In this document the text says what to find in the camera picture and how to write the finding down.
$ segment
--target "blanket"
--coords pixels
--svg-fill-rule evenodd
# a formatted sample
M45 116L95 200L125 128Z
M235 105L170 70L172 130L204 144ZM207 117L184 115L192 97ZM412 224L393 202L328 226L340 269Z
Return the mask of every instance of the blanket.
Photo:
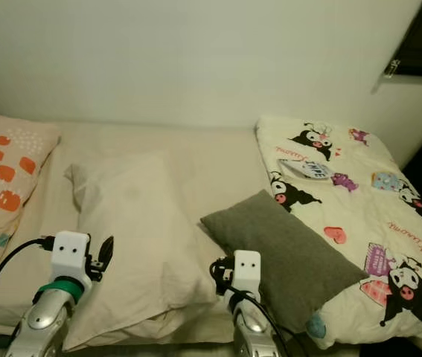
M285 118L261 118L256 133L275 200L369 274L315 312L310 337L320 348L422 338L422 198L383 142Z

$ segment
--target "mattress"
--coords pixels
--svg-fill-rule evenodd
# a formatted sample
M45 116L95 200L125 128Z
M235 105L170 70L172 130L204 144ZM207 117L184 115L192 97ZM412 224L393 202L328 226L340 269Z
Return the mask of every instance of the mattress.
M71 182L63 176L72 162L128 153L165 150L180 183L205 268L222 250L202 231L199 218L233 205L262 188L269 189L254 132L250 129L189 129L94 123L56 123L61 141L42 168L25 205L20 226L7 247L41 234L77 229L78 210ZM48 281L50 253L27 248L0 276L0 334L11 334L37 289ZM222 302L171 310L141 323L108 332L86 343L104 344L229 342L231 316Z

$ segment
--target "gray pillow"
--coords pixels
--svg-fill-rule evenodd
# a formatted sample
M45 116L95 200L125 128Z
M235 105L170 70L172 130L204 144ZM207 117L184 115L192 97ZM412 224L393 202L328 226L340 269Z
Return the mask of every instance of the gray pillow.
M368 277L265 190L201 222L228 255L260 252L263 301L293 332L305 331L326 301Z

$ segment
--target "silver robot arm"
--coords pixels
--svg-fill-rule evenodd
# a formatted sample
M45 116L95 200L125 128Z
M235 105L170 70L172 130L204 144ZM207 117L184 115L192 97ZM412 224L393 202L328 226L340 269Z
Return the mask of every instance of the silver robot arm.
M33 306L22 316L17 335L6 357L54 357L63 341L74 308L81 297L100 281L113 252L113 237L101 246L98 260L89 254L88 234L59 232L52 248L50 283L42 286Z
M217 272L234 288L246 292L260 303L260 254L256 251L235 251L233 266L218 260ZM234 351L242 357L280 357L272 334L273 328L266 316L253 303L242 299L231 290L224 292L224 301L234 316Z

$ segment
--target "pink heart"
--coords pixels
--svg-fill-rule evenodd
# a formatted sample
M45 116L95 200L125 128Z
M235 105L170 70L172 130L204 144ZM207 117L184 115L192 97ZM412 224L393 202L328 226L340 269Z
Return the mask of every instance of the pink heart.
M341 227L325 227L325 234L335 241L336 244L344 244L346 242L346 233Z

